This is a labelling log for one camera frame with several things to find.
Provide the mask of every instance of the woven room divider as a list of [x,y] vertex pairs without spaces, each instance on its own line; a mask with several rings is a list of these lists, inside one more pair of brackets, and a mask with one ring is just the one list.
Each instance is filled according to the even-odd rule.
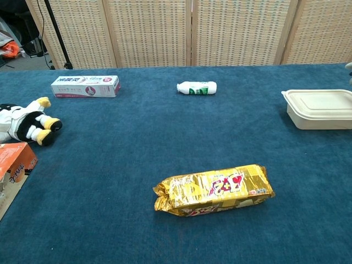
[[300,0],[283,64],[352,61],[352,0]]
[[298,0],[194,0],[192,65],[279,64]]
[[[37,0],[26,0],[41,34],[43,21]],[[56,69],[65,58],[43,0],[39,0],[45,20],[43,40]],[[65,47],[74,69],[114,68],[112,41],[101,0],[50,0]]]
[[103,0],[118,67],[191,65],[191,0]]

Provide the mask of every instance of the plush toy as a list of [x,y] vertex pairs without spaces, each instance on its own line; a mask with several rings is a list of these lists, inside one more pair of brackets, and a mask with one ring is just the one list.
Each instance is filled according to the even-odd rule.
[[44,114],[50,107],[48,97],[41,97],[27,107],[15,104],[0,104],[0,143],[11,138],[48,146],[54,140],[54,132],[62,127],[58,118]]

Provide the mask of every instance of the floor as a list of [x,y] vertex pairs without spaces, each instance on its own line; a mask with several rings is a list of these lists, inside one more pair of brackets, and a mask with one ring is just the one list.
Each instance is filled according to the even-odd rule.
[[[46,55],[46,60],[48,61],[49,66],[51,66],[52,63],[49,63],[49,55]],[[49,68],[45,63],[44,57],[31,58],[26,56],[23,58],[20,56],[16,59],[6,60],[6,64],[0,67],[0,71],[10,70],[49,70]]]

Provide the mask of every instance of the plastic wrapper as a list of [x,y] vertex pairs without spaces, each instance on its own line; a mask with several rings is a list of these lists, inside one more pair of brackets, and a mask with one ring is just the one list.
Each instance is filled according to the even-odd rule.
[[275,193],[256,164],[169,177],[154,187],[156,211],[198,216],[256,205]]

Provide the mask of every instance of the orange bag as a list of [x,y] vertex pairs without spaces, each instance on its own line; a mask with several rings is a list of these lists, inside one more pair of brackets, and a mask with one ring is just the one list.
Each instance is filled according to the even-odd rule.
[[10,41],[9,43],[5,44],[3,47],[1,47],[3,51],[6,51],[5,54],[2,56],[4,58],[16,58],[17,54],[20,52],[20,47],[17,45],[15,41]]

